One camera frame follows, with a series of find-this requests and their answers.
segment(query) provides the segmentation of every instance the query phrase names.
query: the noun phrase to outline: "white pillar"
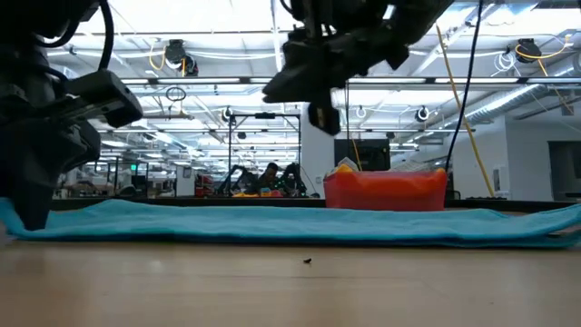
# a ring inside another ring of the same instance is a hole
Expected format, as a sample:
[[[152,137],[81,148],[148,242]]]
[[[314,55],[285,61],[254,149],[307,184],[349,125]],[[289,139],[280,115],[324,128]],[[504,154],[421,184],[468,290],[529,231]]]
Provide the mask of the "white pillar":
[[[177,168],[176,196],[194,196],[196,191],[195,171],[189,168],[189,172],[184,173],[186,167],[178,166]]]
[[[300,163],[303,168],[300,175],[307,186],[307,194],[318,193],[324,199],[323,178],[335,167],[335,138],[309,123],[307,108],[307,104],[303,105],[300,118]]]

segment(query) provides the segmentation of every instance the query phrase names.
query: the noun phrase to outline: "table surface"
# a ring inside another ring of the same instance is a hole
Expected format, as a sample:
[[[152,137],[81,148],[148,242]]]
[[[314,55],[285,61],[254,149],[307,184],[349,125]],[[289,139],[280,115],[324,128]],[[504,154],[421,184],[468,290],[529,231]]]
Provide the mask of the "table surface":
[[[578,250],[5,242],[0,324],[579,326],[579,279]]]

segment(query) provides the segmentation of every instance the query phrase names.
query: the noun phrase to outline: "spotlight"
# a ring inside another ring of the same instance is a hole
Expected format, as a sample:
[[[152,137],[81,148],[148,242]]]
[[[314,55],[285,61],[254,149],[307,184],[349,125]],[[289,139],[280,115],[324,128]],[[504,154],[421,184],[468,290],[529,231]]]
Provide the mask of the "spotlight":
[[[536,59],[527,58],[523,55],[534,56],[534,57],[540,57],[543,55],[543,53],[538,48],[538,46],[535,45],[535,39],[532,39],[532,38],[518,40],[518,45],[517,45],[517,48],[515,50],[518,50],[517,60],[523,64],[531,64],[531,63],[534,63],[536,61]]]
[[[429,114],[430,112],[428,108],[426,108],[425,105],[422,105],[421,109],[416,111],[416,120],[418,121],[418,123],[424,123],[425,121],[428,120]]]
[[[358,118],[365,118],[365,115],[367,114],[367,111],[365,109],[363,109],[363,106],[360,105],[359,109],[357,109],[357,111],[355,112],[355,114],[357,115]]]
[[[222,110],[222,120],[225,123],[230,122],[231,125],[236,125],[236,120],[231,118],[232,116],[232,109],[230,109],[230,106],[227,106],[224,110]]]
[[[185,52],[183,43],[183,40],[170,40],[170,43],[165,47],[165,58],[172,63],[175,70],[183,72],[183,77],[197,77],[200,72],[198,63]]]

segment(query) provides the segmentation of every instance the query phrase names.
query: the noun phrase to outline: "ceiling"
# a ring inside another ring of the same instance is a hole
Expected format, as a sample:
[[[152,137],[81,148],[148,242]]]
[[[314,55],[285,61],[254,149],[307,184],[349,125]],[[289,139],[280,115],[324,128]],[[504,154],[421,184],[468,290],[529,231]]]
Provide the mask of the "ceiling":
[[[286,39],[294,21],[274,1],[271,8],[269,0],[255,0],[249,5],[242,0],[173,0],[168,3],[158,0],[109,0],[115,22],[115,44],[110,69],[122,78],[180,77],[167,64],[157,70],[152,67],[163,63],[159,53],[170,39],[183,39],[187,51],[195,58],[200,77],[272,77],[277,72],[278,46]],[[459,33],[465,18],[475,9],[478,2],[464,1],[453,4],[438,20],[439,26],[448,43],[451,70],[454,76],[466,76],[468,55],[472,43],[473,28],[466,28]],[[536,64],[516,63],[515,68],[499,71],[495,67],[499,53],[507,46],[514,47],[517,40],[533,37],[541,45],[544,54],[559,51],[565,42],[565,35],[571,35],[569,45],[561,55],[547,59],[550,66],[578,51],[581,47],[581,19],[578,9],[559,9],[551,5],[541,5],[544,9],[534,9],[538,1],[507,1],[507,5],[498,5],[496,11],[483,20],[478,39],[474,76],[496,77],[513,76],[516,69],[524,76],[538,74]],[[273,15],[276,21],[276,33]],[[49,51],[50,63],[69,74],[87,74],[96,69],[103,49],[103,19],[96,13],[91,21],[81,24],[72,41],[59,49]],[[397,71],[385,63],[378,64],[369,70],[370,77],[380,76],[446,76],[447,71],[441,57],[423,64],[427,53],[438,45],[436,29],[432,28],[419,42],[410,46],[412,53],[408,61]],[[133,85],[131,89],[138,94],[143,106],[144,119],[129,129],[149,130],[208,130],[227,128],[222,120],[225,108],[235,114],[254,114],[274,112],[279,114],[300,114],[304,104],[265,104],[262,101],[262,84],[196,84],[178,85],[187,92],[181,102],[173,103],[166,97],[168,87],[163,85]],[[474,88],[469,93],[468,102],[485,97],[496,90]],[[456,113],[456,103],[449,86],[442,85],[433,89],[413,88],[410,85],[392,85],[389,89],[377,87],[358,87],[351,89],[350,125],[360,128],[424,128],[418,124],[414,115],[417,109],[426,106],[433,113],[428,123],[436,122]],[[547,99],[549,103],[555,98]],[[333,93],[333,103],[343,109],[345,116],[345,92]],[[536,110],[531,104],[527,110]],[[535,119],[543,119],[539,114]],[[99,130],[108,130],[109,126],[102,121],[93,120],[92,124]],[[240,127],[246,129],[276,129],[278,133],[247,133],[245,139],[233,135],[233,141],[240,150],[236,161],[248,164],[265,165],[273,157],[286,161],[297,159],[298,146],[281,146],[275,144],[297,144],[300,140],[294,128],[297,120],[288,121],[248,119]],[[432,135],[430,138],[441,138],[445,134]],[[396,133],[395,142],[406,142],[409,133]],[[360,133],[357,137],[385,137],[385,133]],[[105,141],[114,141],[103,145],[103,150],[113,153],[127,149],[142,150],[138,157],[152,158],[145,155],[145,150],[159,154],[163,158],[175,161],[197,162],[204,167],[222,172],[224,150],[228,148],[227,132],[215,133],[105,133]],[[251,144],[272,144],[261,153],[246,153]]]

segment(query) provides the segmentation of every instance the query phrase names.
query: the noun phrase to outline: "ventilation duct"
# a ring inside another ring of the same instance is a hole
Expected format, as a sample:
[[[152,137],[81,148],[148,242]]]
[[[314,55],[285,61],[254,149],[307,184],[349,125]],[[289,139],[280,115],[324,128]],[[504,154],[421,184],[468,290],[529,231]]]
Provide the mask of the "ventilation duct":
[[[576,53],[562,61],[552,64],[547,68],[548,75],[551,77],[571,77],[581,76],[581,53]],[[528,104],[545,97],[551,93],[546,84],[529,84],[523,85],[516,89],[496,92],[466,108],[466,117],[471,124],[479,124],[492,120],[502,114],[518,108],[523,104]],[[458,115],[448,119],[445,124],[438,126],[449,126],[458,120]]]

